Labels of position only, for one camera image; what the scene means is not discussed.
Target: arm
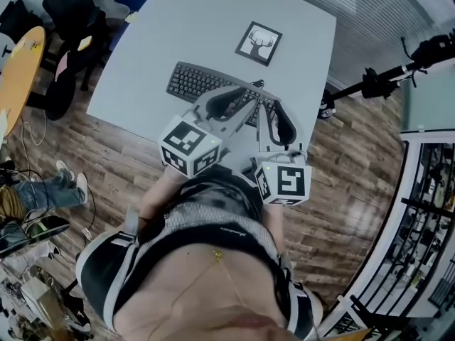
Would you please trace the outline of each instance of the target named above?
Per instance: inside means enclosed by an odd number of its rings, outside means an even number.
[[[167,166],[164,174],[142,198],[139,205],[139,218],[143,222],[152,220],[156,213],[171,200],[187,180],[187,177]]]
[[[279,254],[284,253],[284,211],[281,205],[266,205],[262,207],[262,224],[270,231]]]

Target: framed picture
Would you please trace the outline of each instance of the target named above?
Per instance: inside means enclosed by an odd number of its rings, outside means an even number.
[[[281,37],[281,33],[253,21],[235,52],[268,66]]]

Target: white table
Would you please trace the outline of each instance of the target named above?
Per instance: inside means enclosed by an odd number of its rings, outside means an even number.
[[[235,53],[252,21],[283,35],[268,67]],[[264,80],[264,90],[301,120],[306,148],[335,26],[332,15],[302,0],[148,0],[117,44],[87,113],[156,141],[168,122],[191,106],[166,92],[181,60],[247,82]],[[238,137],[231,149],[246,158],[246,151],[257,148],[256,131],[243,126]]]

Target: person's leg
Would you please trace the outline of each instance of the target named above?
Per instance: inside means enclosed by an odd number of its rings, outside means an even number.
[[[74,207],[85,203],[86,191],[83,188],[61,187],[62,183],[70,183],[67,176],[68,173],[60,171],[56,178],[44,182],[21,182],[15,185],[14,189],[22,199],[27,212],[48,207]]]
[[[55,162],[55,167],[57,167],[58,171],[66,171],[69,173],[69,176],[66,176],[65,179],[70,181],[70,184],[68,182],[64,185],[64,187],[71,187],[72,185],[75,184],[76,181],[76,176],[72,170],[68,168],[66,163],[64,161],[56,161]]]
[[[53,178],[44,180],[45,183],[52,183],[61,188],[71,188],[74,187],[75,181],[74,177],[68,169],[61,168],[58,170],[57,175]]]

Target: tripod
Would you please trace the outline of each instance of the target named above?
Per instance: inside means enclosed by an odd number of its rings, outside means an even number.
[[[394,80],[408,72],[410,74],[403,80],[411,79],[414,87],[416,87],[414,74],[423,72],[427,74],[426,68],[445,60],[455,58],[455,29],[448,35],[435,36],[429,40],[420,43],[418,49],[409,55],[407,52],[406,42],[401,38],[403,49],[406,56],[412,60],[408,65],[401,65],[385,71],[380,75],[371,67],[366,68],[366,73],[363,75],[362,82],[359,82],[345,90],[341,90],[335,94],[324,90],[321,106],[319,107],[318,119],[329,119],[335,113],[335,101],[343,97],[354,94],[358,91],[366,99],[383,96],[387,99],[393,91],[399,86],[400,80]]]

